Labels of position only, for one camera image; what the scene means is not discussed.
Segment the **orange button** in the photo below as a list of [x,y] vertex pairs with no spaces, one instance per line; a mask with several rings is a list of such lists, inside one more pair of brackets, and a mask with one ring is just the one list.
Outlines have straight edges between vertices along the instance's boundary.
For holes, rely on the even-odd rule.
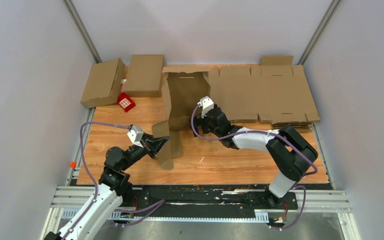
[[77,165],[77,163],[76,163],[76,162],[74,162],[74,161],[70,163],[70,167],[71,167],[71,168],[75,168],[75,167],[76,167],[76,165]]

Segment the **red plastic block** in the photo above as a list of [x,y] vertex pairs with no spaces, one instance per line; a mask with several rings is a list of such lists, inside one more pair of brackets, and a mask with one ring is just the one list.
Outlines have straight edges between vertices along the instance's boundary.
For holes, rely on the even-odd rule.
[[125,92],[121,92],[118,95],[116,104],[121,107],[125,113],[129,112],[136,106],[136,103]]

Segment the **pink white small item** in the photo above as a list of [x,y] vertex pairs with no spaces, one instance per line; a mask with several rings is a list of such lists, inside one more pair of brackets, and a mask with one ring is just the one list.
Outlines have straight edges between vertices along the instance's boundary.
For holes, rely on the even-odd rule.
[[121,81],[121,87],[120,87],[120,92],[121,92],[121,93],[125,92],[126,82],[127,82],[127,79],[122,79],[122,81]]

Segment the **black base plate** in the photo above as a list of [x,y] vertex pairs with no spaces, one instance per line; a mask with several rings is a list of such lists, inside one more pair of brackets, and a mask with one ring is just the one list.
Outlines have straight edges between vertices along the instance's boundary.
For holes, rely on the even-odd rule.
[[256,211],[283,215],[300,209],[297,193],[278,199],[266,185],[143,186],[119,207],[135,217],[171,219],[250,219]]

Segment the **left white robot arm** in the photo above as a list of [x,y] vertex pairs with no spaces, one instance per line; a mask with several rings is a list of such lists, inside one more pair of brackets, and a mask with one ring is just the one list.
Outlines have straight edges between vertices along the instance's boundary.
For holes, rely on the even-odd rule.
[[133,145],[127,149],[118,146],[109,148],[105,153],[103,172],[94,192],[66,225],[56,232],[48,232],[44,239],[94,239],[119,206],[129,206],[133,201],[130,175],[125,170],[145,156],[155,159],[169,140],[169,136],[154,137],[147,133],[138,133],[134,135]]

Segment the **cardboard box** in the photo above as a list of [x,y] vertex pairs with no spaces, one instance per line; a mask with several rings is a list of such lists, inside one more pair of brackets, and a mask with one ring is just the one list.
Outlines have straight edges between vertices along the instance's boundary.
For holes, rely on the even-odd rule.
[[159,98],[162,95],[162,54],[135,54],[127,71],[125,92],[132,98]]
[[172,170],[174,158],[183,156],[180,131],[191,127],[190,117],[197,102],[210,95],[210,69],[199,65],[165,66],[162,69],[161,96],[166,118],[151,129],[156,138],[170,137],[156,155],[164,170]]
[[92,66],[80,103],[86,108],[116,103],[124,79],[125,64],[120,58]]

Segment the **stack of flat cardboard sheets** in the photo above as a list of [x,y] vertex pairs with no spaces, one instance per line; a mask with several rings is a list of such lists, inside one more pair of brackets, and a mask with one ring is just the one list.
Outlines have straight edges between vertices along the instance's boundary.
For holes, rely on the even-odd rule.
[[260,65],[214,67],[209,97],[232,122],[312,124],[321,120],[302,65],[292,55],[268,55]]

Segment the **folded cardboard box upright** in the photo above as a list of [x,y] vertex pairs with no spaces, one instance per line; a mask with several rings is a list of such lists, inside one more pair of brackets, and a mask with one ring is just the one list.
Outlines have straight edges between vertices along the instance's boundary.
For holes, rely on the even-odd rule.
[[162,54],[135,54],[127,71],[125,92],[132,98],[159,98],[162,95]]

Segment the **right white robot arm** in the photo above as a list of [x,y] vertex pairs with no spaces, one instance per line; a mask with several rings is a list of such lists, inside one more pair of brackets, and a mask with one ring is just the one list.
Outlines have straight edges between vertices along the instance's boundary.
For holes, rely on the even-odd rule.
[[200,114],[196,112],[194,109],[189,119],[195,137],[204,139],[205,134],[213,134],[212,140],[221,142],[226,148],[270,154],[278,173],[264,191],[263,199],[272,209],[285,203],[285,195],[303,177],[318,172],[314,164],[318,152],[290,125],[274,130],[257,130],[232,124],[218,106]]

